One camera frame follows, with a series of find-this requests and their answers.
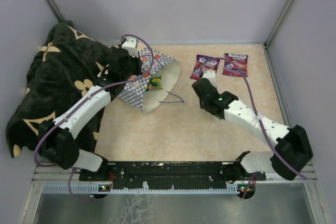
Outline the blue checkered paper bag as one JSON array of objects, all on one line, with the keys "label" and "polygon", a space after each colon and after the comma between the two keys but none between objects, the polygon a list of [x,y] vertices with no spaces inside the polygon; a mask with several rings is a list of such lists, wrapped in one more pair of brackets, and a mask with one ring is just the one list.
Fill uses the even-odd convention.
[{"label": "blue checkered paper bag", "polygon": [[122,101],[145,113],[151,113],[165,103],[164,100],[171,94],[181,71],[178,60],[145,47],[140,51],[143,72],[146,72],[151,64],[151,54],[154,54],[155,59],[150,72],[138,81],[127,83],[118,95]]}]

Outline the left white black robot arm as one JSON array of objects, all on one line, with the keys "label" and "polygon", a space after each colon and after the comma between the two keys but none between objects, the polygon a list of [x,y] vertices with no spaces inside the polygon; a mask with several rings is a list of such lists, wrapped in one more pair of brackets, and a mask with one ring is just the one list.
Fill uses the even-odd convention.
[{"label": "left white black robot arm", "polygon": [[68,111],[39,127],[38,144],[34,155],[40,155],[63,168],[89,170],[98,180],[108,177],[105,158],[78,147],[76,140],[87,123],[105,106],[109,105],[131,83],[130,77],[142,75],[142,61],[137,49],[116,49],[98,83]]}]

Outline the green Fox's candy packet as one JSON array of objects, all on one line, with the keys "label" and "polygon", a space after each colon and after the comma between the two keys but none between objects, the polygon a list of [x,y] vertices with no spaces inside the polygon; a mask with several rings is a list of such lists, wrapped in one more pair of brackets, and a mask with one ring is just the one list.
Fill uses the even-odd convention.
[{"label": "green Fox's candy packet", "polygon": [[146,91],[153,90],[162,90],[162,78],[161,77],[153,77],[149,80]]}]

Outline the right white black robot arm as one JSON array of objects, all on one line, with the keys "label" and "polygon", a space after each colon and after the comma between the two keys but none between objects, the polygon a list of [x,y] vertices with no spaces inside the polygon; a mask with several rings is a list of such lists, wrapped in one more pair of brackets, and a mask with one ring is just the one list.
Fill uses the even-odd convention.
[{"label": "right white black robot arm", "polygon": [[313,158],[307,132],[300,125],[289,127],[256,114],[234,94],[218,93],[206,78],[194,82],[192,88],[201,109],[241,126],[270,147],[269,151],[248,152],[240,158],[234,167],[239,179],[248,179],[256,172],[275,172],[286,180],[294,180]]}]

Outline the purple snack packet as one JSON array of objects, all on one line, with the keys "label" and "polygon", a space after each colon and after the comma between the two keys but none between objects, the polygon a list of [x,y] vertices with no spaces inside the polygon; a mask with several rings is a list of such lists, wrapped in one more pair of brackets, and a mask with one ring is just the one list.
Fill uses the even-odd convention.
[{"label": "purple snack packet", "polygon": [[234,77],[248,77],[248,55],[224,54],[223,75]]},{"label": "purple snack packet", "polygon": [[193,80],[199,80],[203,73],[207,70],[213,70],[217,72],[220,59],[211,56],[197,55],[193,72],[190,76]]}]

